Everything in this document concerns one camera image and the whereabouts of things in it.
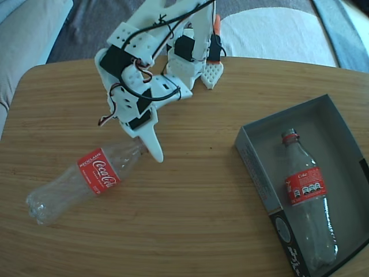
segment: bottle cap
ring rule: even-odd
[[[288,129],[287,131],[282,133],[282,142],[285,143],[291,137],[300,137],[294,128]]]

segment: robotic arm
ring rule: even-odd
[[[158,162],[164,156],[154,130],[157,110],[169,102],[190,98],[198,77],[213,88],[223,73],[220,39],[214,31],[215,0],[177,0],[168,8],[165,3],[144,2],[114,30],[107,40],[110,47],[95,56],[111,111],[99,125],[111,118],[119,119],[123,130],[139,137]],[[184,35],[188,23],[193,33],[186,30]],[[171,47],[168,74],[153,76],[148,69],[166,45]],[[215,53],[211,61],[210,52]]]

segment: open box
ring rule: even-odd
[[[290,128],[297,130],[302,145],[321,168],[337,238],[334,264],[312,273],[304,262],[304,249],[299,247],[294,235],[301,229],[293,220],[298,215],[290,204],[284,182],[287,162],[281,133]],[[328,95],[244,125],[236,147],[296,276],[328,276],[369,243],[368,164]]]

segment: gray carpet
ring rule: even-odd
[[[369,57],[340,0],[313,0],[342,68],[369,73]]]
[[[93,58],[106,47],[113,30],[144,0],[73,0],[74,7],[52,49],[48,62]],[[283,7],[315,14],[310,0],[218,0],[222,18],[255,8]]]

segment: coca-cola bottle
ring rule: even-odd
[[[331,265],[338,246],[329,218],[327,188],[315,159],[303,148],[294,129],[282,133],[288,159],[287,191],[293,218],[299,231],[295,236],[311,272]]]
[[[142,153],[141,140],[98,148],[71,165],[61,176],[27,197],[30,216],[49,225],[68,208],[93,198],[126,179]]]

